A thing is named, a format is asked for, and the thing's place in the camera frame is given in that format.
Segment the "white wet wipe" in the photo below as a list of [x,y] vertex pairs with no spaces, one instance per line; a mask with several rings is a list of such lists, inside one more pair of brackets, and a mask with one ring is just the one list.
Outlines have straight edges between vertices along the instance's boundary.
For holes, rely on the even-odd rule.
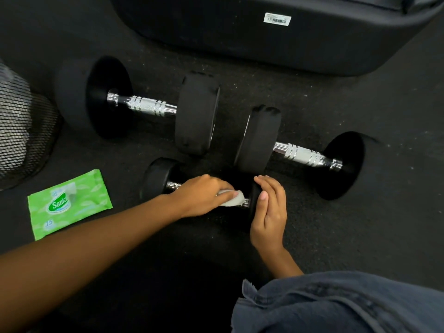
[[220,190],[218,192],[217,196],[224,194],[226,192],[231,192],[231,191],[235,191],[237,193],[237,195],[234,198],[232,198],[231,200],[222,203],[220,205],[220,207],[239,207],[244,203],[245,196],[241,190],[230,190],[230,189]]

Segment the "person's right hand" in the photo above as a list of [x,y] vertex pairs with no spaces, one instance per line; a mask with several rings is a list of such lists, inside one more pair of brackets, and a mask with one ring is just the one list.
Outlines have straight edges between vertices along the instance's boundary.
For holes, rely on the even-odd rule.
[[250,240],[256,250],[283,246],[287,221],[286,191],[274,178],[258,175],[254,181],[269,195],[264,224],[256,223],[256,210],[250,227]]

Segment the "black padded bench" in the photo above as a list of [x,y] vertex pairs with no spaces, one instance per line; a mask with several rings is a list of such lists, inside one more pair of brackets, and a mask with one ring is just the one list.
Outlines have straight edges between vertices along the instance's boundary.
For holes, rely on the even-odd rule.
[[[110,0],[141,36],[193,50],[336,76],[374,71],[444,0]],[[265,12],[292,17],[264,23]]]

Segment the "large black dumbbell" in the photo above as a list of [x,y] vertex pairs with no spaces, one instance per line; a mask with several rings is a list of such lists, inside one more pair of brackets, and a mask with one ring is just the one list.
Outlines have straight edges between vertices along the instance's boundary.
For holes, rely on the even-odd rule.
[[234,166],[242,172],[262,174],[272,153],[302,164],[317,194],[324,200],[367,199],[381,173],[384,144],[368,135],[347,131],[336,136],[322,152],[278,142],[281,111],[254,107],[240,142]]
[[121,139],[135,114],[175,117],[175,145],[202,156],[210,148],[220,83],[191,71],[182,81],[176,105],[134,94],[125,65],[114,56],[65,60],[54,78],[54,96],[64,122],[86,138]]

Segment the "person's blue jeans leg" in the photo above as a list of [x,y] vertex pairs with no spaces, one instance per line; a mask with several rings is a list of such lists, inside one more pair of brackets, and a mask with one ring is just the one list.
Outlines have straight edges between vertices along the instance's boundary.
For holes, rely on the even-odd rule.
[[248,280],[232,333],[444,333],[444,292],[351,271]]

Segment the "white label sticker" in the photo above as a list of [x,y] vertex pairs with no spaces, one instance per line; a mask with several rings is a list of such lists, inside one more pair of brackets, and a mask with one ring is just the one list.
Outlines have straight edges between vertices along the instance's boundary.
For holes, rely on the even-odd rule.
[[291,22],[291,19],[292,17],[289,15],[280,15],[280,14],[265,12],[263,22],[288,27]]

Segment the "person's left hand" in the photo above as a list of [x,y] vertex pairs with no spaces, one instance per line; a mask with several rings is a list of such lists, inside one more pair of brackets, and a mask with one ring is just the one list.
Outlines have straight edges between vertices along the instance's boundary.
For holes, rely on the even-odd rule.
[[168,199],[179,218],[201,216],[215,209],[203,206],[203,175],[186,181]]

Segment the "person's right forearm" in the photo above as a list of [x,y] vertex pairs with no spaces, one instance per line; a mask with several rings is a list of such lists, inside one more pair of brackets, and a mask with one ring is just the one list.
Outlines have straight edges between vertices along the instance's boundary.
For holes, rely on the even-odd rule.
[[275,279],[304,275],[289,251],[283,246],[258,249],[258,253]]

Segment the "person's left forearm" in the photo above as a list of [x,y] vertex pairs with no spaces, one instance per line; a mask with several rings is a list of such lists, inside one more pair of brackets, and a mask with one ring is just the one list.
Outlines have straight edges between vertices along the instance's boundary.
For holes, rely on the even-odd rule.
[[178,220],[170,196],[0,255],[0,333],[26,330],[148,237]]

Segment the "black mesh wastebasket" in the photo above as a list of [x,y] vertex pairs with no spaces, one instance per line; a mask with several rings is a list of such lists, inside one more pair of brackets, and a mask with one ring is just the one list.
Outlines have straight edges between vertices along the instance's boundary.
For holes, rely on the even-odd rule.
[[62,122],[54,103],[0,59],[0,191],[44,167]]

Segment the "small black dumbbell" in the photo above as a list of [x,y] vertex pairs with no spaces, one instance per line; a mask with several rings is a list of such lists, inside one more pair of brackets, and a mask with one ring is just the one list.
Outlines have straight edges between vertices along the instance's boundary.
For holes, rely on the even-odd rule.
[[[177,190],[185,179],[182,165],[181,162],[172,158],[159,157],[155,159],[143,175],[139,201],[144,203],[159,195],[170,194]],[[240,183],[241,191],[245,196],[244,203],[239,207],[217,207],[216,210],[221,211],[222,208],[229,208],[228,225],[249,232],[261,188],[249,176],[241,178]]]

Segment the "green wet wipes packet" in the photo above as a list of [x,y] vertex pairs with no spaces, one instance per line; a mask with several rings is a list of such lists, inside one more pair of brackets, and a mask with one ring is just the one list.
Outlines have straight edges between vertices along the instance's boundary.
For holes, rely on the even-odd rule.
[[27,197],[34,239],[113,208],[99,169]]

